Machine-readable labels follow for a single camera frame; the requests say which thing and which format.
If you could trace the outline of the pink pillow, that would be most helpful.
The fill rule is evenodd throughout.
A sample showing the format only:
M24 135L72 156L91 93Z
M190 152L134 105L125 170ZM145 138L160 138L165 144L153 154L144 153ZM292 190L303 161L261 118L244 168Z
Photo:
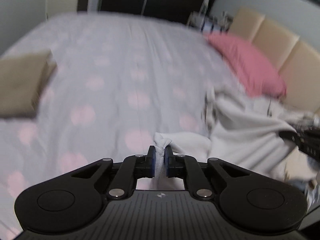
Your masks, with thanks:
M269 59L251 42L218 31L205 35L205 38L228 61L248 96L281 98L286 95L285 81Z

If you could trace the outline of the grey pink polka-dot bedspread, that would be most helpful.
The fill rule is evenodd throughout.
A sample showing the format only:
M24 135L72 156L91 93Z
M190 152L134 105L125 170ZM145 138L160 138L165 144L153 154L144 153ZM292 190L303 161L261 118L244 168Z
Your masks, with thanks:
M62 14L6 52L50 49L57 70L33 119L1 120L1 239L21 228L26 188L104 157L146 153L156 132L206 135L206 91L238 82L204 36L182 24L124 14Z

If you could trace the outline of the folded beige garment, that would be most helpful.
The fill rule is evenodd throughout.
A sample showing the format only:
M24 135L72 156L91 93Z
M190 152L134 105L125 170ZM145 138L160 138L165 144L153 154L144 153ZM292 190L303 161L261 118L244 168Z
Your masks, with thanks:
M50 50L1 58L1 118L34 118L56 68Z

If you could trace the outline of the white bedside table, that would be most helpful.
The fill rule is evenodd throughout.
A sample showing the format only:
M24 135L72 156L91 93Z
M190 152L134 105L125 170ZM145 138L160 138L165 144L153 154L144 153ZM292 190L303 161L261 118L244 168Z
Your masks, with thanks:
M219 17L192 12L188 18L187 27L195 28L202 33L212 33L213 31L224 32L230 28L233 18L233 16L225 11Z

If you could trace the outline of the cream padded headboard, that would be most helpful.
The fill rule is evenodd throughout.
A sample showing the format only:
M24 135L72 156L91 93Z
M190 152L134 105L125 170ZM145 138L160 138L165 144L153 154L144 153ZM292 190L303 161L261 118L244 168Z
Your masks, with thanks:
M256 46L287 85L282 103L319 115L319 52L277 21L241 7L229 32Z

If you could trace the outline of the white sweatshirt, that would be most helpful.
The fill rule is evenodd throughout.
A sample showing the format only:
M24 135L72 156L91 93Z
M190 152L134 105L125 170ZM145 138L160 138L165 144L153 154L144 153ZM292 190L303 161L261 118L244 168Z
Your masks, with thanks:
M302 190L309 204L319 201L319 163L279 136L280 131L319 127L316 114L294 111L271 98L250 99L230 87L216 86L206 92L202 116L207 137L191 132L155 134L153 189L183 189L181 180L166 176L164 150L170 146L174 153L201 162L218 158L287 182Z

